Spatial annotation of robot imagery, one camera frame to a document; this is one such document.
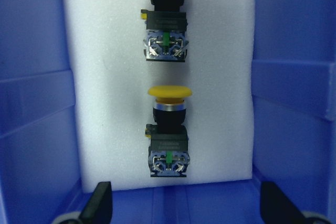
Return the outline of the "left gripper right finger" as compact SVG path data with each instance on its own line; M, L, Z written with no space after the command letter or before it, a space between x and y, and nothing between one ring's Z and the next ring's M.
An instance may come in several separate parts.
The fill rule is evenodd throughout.
M264 223L305 223L306 218L274 182L262 182L260 216Z

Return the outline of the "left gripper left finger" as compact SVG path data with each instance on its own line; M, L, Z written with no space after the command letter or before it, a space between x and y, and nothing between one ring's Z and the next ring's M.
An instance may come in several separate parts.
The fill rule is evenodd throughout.
M112 220L111 182L99 182L79 215L81 223L110 223Z

